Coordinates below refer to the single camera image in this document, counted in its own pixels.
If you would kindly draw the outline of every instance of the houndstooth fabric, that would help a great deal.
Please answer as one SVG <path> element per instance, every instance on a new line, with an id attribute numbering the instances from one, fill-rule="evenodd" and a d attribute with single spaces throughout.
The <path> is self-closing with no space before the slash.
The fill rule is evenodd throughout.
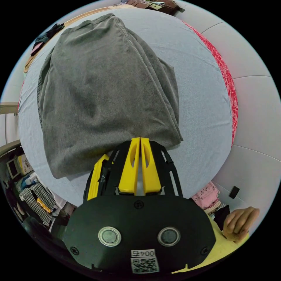
<path id="1" fill-rule="evenodd" d="M 56 204 L 54 198 L 46 191 L 41 183 L 36 183 L 30 187 L 30 189 L 36 194 L 38 198 L 48 207 L 51 211 Z"/>
<path id="2" fill-rule="evenodd" d="M 24 201 L 27 203 L 27 205 L 40 217 L 43 224 L 48 226 L 51 218 L 53 217 L 51 214 L 49 214 L 47 211 L 45 211 L 35 200 L 31 189 L 25 188 L 23 191 L 21 191 L 20 196 L 24 199 Z"/>

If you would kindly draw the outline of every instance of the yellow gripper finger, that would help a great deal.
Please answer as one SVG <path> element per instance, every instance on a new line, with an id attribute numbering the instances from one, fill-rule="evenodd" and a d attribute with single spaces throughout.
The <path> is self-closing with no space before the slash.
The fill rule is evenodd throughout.
<path id="1" fill-rule="evenodd" d="M 161 184 L 148 138 L 140 138 L 144 194 L 158 193 Z"/>
<path id="2" fill-rule="evenodd" d="M 132 138 L 119 183 L 119 192 L 121 193 L 133 193 L 134 195 L 137 193 L 140 139 L 141 138 Z"/>

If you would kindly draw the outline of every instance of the human hand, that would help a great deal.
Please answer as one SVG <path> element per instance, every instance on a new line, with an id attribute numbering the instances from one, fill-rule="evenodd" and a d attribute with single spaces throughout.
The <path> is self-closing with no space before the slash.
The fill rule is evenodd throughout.
<path id="1" fill-rule="evenodd" d="M 230 213 L 223 223 L 223 235 L 229 241 L 241 242 L 249 232 L 249 228 L 260 214 L 254 207 L 237 209 Z"/>

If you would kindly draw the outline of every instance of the pink patterned fabric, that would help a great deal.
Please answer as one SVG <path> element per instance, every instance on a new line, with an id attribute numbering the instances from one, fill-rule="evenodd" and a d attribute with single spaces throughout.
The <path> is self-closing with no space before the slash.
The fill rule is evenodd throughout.
<path id="1" fill-rule="evenodd" d="M 191 27 L 184 21 L 183 21 L 183 23 L 185 25 L 187 25 L 190 29 L 192 29 L 199 36 L 199 38 L 206 45 L 206 47 L 210 50 L 210 52 L 214 56 L 218 66 L 220 68 L 220 71 L 222 73 L 223 79 L 225 81 L 225 86 L 228 91 L 231 112 L 232 112 L 232 143 L 231 143 L 231 146 L 232 146 L 234 138 L 235 138 L 235 134 L 236 134 L 237 123 L 238 123 L 238 100 L 237 100 L 234 82 L 231 77 L 230 71 L 229 71 L 227 65 L 225 64 L 225 62 L 223 61 L 221 55 L 219 54 L 217 49 L 212 45 L 212 43 L 207 38 L 205 38 L 201 33 L 199 33 L 197 30 L 195 30 L 193 27 Z"/>
<path id="2" fill-rule="evenodd" d="M 219 202 L 219 193 L 217 187 L 212 182 L 209 182 L 191 198 L 200 208 L 206 210 Z"/>

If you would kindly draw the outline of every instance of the folded garment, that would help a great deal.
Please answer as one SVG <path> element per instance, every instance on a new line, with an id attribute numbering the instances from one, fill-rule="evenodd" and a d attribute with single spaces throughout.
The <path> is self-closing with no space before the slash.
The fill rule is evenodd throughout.
<path id="1" fill-rule="evenodd" d="M 28 206 L 40 217 L 42 223 L 46 226 L 49 226 L 51 218 L 53 217 L 51 214 L 47 213 L 35 200 L 31 189 L 29 187 L 25 188 L 20 193 L 20 198 L 22 198 Z"/>
<path id="2" fill-rule="evenodd" d="M 57 179 L 93 169 L 120 143 L 180 144 L 174 68 L 110 13 L 66 29 L 38 81 L 48 165 Z"/>
<path id="3" fill-rule="evenodd" d="M 41 183 L 33 184 L 30 189 L 36 194 L 38 198 L 51 210 L 53 211 L 55 207 L 55 200 L 52 196 L 46 191 L 44 186 Z"/>
<path id="4" fill-rule="evenodd" d="M 50 30 L 47 32 L 44 32 L 43 34 L 39 35 L 35 39 L 35 44 L 33 45 L 33 49 L 40 43 L 47 43 L 52 37 L 55 36 L 56 33 L 58 33 L 60 30 L 64 28 L 64 23 L 62 24 L 55 24 Z"/>
<path id="5" fill-rule="evenodd" d="M 203 210 L 210 208 L 218 199 L 220 191 L 209 182 L 204 188 L 193 195 L 192 200 Z"/>

